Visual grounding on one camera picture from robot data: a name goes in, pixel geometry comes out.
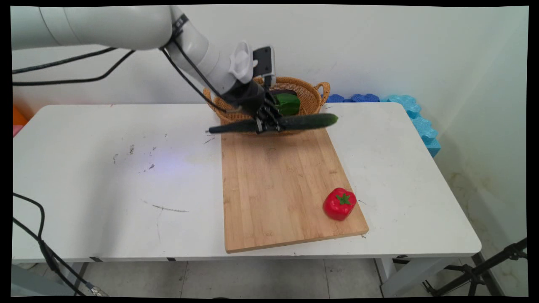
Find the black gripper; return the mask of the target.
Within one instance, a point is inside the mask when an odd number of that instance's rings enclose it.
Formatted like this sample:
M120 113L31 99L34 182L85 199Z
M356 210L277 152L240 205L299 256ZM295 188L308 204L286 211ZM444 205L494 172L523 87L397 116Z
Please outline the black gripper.
M221 96L234 109L240 107L241 113L255 116L257 135L269 132L272 128L275 132L282 132L284 129L279 119L283 116L277 109L275 98L267 96L266 92L267 88L256 81L247 84L236 81L233 87Z

